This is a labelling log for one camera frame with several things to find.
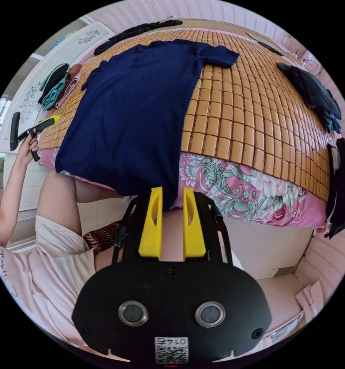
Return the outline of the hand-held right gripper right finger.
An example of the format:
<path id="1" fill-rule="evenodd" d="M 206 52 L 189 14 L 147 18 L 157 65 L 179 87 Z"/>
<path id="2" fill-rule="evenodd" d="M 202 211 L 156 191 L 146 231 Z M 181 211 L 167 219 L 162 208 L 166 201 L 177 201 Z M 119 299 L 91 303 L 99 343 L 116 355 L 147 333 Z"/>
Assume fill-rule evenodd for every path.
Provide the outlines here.
<path id="1" fill-rule="evenodd" d="M 183 188 L 183 259 L 202 258 L 206 247 L 195 194 L 192 188 Z"/>

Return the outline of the person's left hand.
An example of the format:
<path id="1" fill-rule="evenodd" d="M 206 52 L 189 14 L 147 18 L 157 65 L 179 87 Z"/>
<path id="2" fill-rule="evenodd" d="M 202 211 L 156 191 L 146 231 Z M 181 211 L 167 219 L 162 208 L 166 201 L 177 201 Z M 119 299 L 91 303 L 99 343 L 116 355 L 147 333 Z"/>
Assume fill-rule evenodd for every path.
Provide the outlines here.
<path id="1" fill-rule="evenodd" d="M 31 136 L 28 135 L 21 143 L 16 162 L 18 162 L 21 166 L 27 166 L 30 161 L 33 159 L 32 152 L 38 151 L 38 137 L 37 135 Z"/>

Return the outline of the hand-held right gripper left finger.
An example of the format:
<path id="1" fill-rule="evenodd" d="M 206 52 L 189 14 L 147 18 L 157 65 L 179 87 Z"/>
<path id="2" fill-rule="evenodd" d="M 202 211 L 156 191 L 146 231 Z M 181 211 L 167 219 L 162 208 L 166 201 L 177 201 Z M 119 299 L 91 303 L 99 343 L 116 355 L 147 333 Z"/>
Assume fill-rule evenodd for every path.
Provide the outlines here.
<path id="1" fill-rule="evenodd" d="M 163 188 L 151 189 L 138 253 L 144 258 L 162 259 Z"/>

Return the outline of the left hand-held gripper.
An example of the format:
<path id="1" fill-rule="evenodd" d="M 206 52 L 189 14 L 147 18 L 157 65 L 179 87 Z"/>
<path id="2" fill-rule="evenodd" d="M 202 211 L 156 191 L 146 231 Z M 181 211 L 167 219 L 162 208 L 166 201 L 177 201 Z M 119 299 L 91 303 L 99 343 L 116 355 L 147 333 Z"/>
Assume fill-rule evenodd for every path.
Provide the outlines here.
<path id="1" fill-rule="evenodd" d="M 59 115 L 54 115 L 51 117 L 48 117 L 40 122 L 38 122 L 34 127 L 29 128 L 27 130 L 25 130 L 24 132 L 22 132 L 21 134 L 18 133 L 18 127 L 19 127 L 19 121 L 20 119 L 17 118 L 16 119 L 16 146 L 18 146 L 18 144 L 23 141 L 28 135 L 34 136 L 40 134 L 44 129 L 55 125 L 60 119 Z M 38 151 L 36 152 L 32 152 L 32 156 L 35 162 L 37 162 L 40 157 L 38 155 Z"/>

